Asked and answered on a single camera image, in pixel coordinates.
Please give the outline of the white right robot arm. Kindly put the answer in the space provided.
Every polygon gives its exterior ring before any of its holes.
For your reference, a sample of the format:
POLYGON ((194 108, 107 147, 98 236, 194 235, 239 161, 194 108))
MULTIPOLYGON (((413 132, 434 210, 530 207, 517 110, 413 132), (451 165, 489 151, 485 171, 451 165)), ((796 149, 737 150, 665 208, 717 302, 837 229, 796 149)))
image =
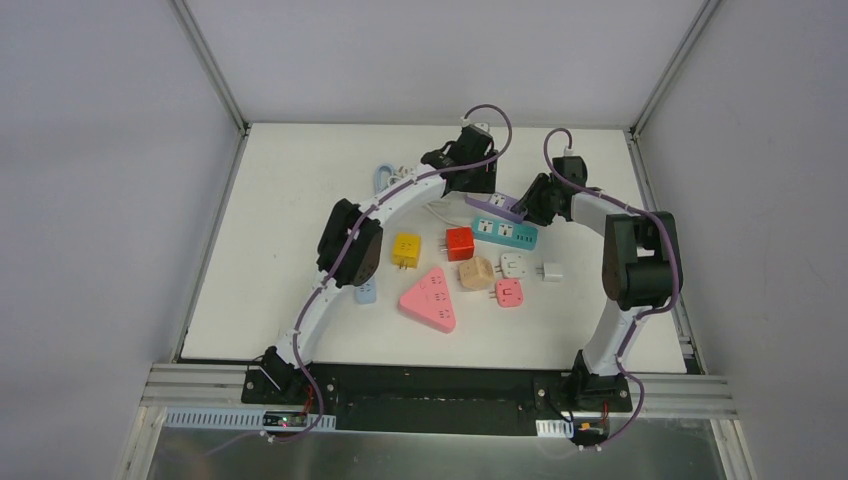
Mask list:
POLYGON ((549 161, 515 211, 539 226, 562 217, 601 236, 601 282, 607 303, 563 389, 583 410, 628 395, 622 371, 642 321, 671 310, 683 286, 676 219, 668 211, 632 207, 587 185, 588 169, 576 155, 549 161))

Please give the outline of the pink power strip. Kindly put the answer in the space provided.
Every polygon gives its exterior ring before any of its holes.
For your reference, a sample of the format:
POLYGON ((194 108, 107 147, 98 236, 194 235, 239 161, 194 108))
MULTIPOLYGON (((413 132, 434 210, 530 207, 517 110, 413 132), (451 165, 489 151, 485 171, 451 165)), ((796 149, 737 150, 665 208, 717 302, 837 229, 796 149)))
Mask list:
POLYGON ((402 294, 398 309, 413 320, 445 334, 452 333, 457 324, 446 275, 441 267, 428 271, 402 294))

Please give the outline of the beige cube socket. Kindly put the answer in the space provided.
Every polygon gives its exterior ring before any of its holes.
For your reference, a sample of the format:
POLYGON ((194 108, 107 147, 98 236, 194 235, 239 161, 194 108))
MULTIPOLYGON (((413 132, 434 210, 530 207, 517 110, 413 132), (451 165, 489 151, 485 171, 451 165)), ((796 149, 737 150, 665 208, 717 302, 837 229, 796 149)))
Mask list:
POLYGON ((495 283, 492 263, 485 257, 473 256, 458 267, 460 284, 469 290, 488 289, 495 283))

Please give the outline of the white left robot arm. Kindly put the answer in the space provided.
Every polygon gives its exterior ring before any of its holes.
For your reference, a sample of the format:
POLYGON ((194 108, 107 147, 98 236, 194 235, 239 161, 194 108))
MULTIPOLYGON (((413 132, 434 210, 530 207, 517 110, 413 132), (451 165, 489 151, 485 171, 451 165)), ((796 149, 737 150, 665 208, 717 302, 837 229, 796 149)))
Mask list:
POLYGON ((317 246, 317 273, 294 325, 266 349, 258 370, 266 389, 281 404, 297 402, 305 390, 312 351, 325 326, 324 315, 347 287, 358 287, 376 273, 384 228, 411 209, 454 191, 464 191, 490 170, 501 152, 492 135, 468 123, 457 139, 425 153, 419 165, 395 184, 361 202, 336 202, 317 246))

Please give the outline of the yellow cube socket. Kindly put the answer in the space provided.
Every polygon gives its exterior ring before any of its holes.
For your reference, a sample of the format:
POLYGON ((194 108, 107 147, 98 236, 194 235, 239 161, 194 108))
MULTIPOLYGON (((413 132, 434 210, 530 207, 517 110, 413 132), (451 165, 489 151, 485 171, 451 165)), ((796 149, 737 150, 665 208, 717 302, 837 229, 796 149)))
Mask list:
POLYGON ((421 236, 400 232, 391 249, 391 263, 400 269, 416 269, 421 254, 421 236))

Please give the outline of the purple power strip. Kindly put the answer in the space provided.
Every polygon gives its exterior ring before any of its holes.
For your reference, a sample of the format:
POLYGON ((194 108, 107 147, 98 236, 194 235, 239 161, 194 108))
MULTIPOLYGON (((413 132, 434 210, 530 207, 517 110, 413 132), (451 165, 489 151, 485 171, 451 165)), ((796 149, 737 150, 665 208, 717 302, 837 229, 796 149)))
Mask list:
POLYGON ((464 199, 467 205, 509 222, 521 224, 524 220, 524 214, 514 210, 518 200, 501 192, 466 193, 464 199))

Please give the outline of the teal power strip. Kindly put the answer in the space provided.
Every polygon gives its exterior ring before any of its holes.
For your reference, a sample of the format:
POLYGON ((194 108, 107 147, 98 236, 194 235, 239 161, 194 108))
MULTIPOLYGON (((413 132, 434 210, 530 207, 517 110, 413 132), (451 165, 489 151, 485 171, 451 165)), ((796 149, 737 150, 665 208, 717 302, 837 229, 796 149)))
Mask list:
POLYGON ((476 217, 470 228, 476 240, 526 251, 533 251, 537 245, 538 230, 533 226, 476 217))

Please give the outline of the pink plug adapter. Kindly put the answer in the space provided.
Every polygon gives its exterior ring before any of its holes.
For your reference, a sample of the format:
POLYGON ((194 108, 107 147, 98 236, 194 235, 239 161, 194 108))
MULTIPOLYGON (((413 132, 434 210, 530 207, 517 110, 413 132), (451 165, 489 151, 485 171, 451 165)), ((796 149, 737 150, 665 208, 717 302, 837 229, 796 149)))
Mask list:
POLYGON ((516 308, 523 305, 525 295, 521 281, 516 278, 502 278, 495 282, 493 298, 501 308, 516 308))

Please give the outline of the red cube socket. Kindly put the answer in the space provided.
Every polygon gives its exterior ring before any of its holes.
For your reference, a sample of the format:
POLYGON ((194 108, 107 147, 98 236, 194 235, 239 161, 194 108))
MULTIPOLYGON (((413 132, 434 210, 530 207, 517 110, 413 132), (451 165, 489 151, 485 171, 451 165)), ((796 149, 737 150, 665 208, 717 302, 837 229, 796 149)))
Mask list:
POLYGON ((475 252, 472 229, 468 226, 446 229, 441 250, 445 253, 448 262, 471 259, 475 252))

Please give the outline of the small white plug adapter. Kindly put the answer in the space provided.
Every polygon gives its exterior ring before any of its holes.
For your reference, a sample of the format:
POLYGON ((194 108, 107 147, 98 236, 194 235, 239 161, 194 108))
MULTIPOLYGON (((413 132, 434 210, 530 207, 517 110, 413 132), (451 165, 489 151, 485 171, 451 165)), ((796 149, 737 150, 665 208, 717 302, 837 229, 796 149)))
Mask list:
POLYGON ((543 262, 536 268, 537 275, 543 282, 562 282, 565 276, 564 267, 556 262, 543 262))

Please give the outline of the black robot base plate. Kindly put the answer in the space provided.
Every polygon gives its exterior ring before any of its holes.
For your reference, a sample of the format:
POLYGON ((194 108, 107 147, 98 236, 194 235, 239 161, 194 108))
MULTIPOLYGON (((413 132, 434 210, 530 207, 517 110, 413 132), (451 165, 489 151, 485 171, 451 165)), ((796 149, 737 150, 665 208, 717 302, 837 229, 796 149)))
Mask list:
POLYGON ((252 365, 241 400, 322 412, 343 431, 494 436, 531 436, 539 420, 607 419, 633 409, 621 374, 327 363, 274 375, 252 365))

